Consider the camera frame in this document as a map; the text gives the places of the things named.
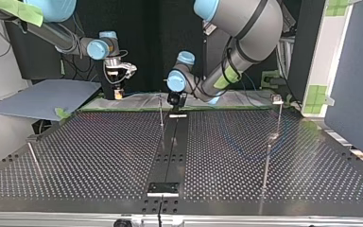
metal rod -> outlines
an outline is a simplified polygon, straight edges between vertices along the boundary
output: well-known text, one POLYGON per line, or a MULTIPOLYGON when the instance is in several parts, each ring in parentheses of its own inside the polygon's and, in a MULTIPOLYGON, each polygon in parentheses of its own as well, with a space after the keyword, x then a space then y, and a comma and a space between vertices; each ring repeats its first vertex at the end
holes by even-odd
POLYGON ((38 164, 37 156, 35 155, 34 148, 32 147, 31 143, 28 142, 28 147, 30 148, 32 158, 34 159, 34 162, 38 164))
POLYGON ((272 149, 272 145, 268 145, 267 148, 267 159, 265 161, 265 172, 264 172, 264 182, 262 184, 262 189, 263 190, 267 190, 267 180, 268 180, 268 171, 269 171, 269 155, 270 155, 270 150, 272 149))
POLYGON ((158 94, 159 97, 159 113, 161 115, 161 127, 164 128, 164 115, 162 111, 162 96, 161 94, 158 94))

vertical metal pole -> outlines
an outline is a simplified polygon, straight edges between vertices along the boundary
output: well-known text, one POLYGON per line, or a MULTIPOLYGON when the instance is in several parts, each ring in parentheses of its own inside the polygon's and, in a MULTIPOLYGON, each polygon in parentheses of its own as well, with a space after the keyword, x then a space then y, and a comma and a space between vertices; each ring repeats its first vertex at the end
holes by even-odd
POLYGON ((161 127, 164 129, 164 115, 162 111, 162 96, 161 93, 158 94, 159 97, 159 114, 161 115, 161 127))
POLYGON ((269 171, 269 155, 270 155, 270 151, 272 149, 272 145, 268 145, 267 147, 267 159, 265 161, 265 172, 264 172, 264 182, 262 184, 262 189, 265 191, 267 190, 267 180, 268 180, 268 171, 269 171))
POLYGON ((28 147, 30 148, 31 155, 32 155, 32 158, 34 159, 35 165, 37 166, 38 172, 40 173, 41 178, 43 179, 43 172, 41 171, 40 163, 37 159, 37 156, 35 155, 34 148, 32 147, 31 142, 28 142, 27 144, 28 144, 28 147))
POLYGON ((32 147, 30 142, 28 142, 27 144, 28 144, 28 147, 30 148, 31 155, 32 155, 32 158, 34 159, 34 162, 36 164, 38 164, 38 159, 37 159, 37 156, 35 155, 34 148, 32 147))

